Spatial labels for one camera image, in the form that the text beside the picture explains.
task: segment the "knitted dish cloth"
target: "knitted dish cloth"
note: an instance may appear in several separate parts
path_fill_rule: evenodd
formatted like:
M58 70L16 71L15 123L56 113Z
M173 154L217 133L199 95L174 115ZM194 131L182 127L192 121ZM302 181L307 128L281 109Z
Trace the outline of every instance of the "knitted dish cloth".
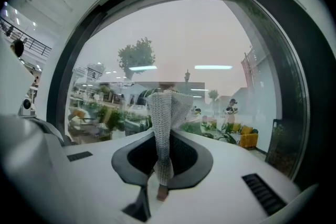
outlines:
M148 96L147 102L155 134L157 163L154 171L161 185L166 186L174 175L169 158L170 130L179 127L193 104L193 97L173 91L156 92Z

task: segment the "white plastic surface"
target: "white plastic surface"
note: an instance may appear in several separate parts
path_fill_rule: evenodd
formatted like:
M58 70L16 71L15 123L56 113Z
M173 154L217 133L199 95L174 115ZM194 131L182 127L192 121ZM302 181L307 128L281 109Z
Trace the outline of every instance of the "white plastic surface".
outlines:
M299 188L286 176L247 150L195 134L182 136L210 150L214 164L210 173L194 188L170 191L148 223L260 223L267 218L263 208L242 180L257 173L285 202L293 201ZM60 180L71 191L80 223L139 223L120 210L134 202L140 188L124 183L111 166L113 153L120 147L149 134L150 130L115 141L68 146L65 154L89 151L93 156L53 165L69 173Z

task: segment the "ceiling light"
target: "ceiling light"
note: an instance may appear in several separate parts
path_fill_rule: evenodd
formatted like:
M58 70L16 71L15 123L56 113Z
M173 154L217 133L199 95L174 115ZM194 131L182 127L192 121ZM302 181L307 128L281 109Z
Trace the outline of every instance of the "ceiling light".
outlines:
M195 66L195 69L231 69L232 66Z
M150 70L150 69L158 69L158 68L156 66L130 67L130 70L132 71Z

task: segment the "sky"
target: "sky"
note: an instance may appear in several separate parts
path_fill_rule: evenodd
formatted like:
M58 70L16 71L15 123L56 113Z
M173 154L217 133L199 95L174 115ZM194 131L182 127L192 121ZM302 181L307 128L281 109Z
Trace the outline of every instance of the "sky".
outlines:
M134 74L134 82L184 81L188 69L189 82L204 82L206 89L217 90L219 96L232 96L246 87L241 61L244 53L250 52L251 43L238 19L219 0L173 1L127 15L86 42L75 68L101 62L111 73L104 74L100 81L122 81L124 71L118 64L118 50L144 37L152 41L157 69ZM195 65L233 67L195 70Z

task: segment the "black vent slot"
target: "black vent slot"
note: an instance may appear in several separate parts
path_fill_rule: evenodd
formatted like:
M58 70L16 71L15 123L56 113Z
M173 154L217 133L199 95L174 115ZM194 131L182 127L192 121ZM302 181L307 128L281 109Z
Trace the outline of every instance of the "black vent slot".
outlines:
M69 161L73 162L73 161L77 161L78 159L83 159L83 158L90 157L90 156L92 156L91 152L84 151L84 152L68 155L67 157Z
M257 174L242 176L242 179L269 216L286 206L286 203Z

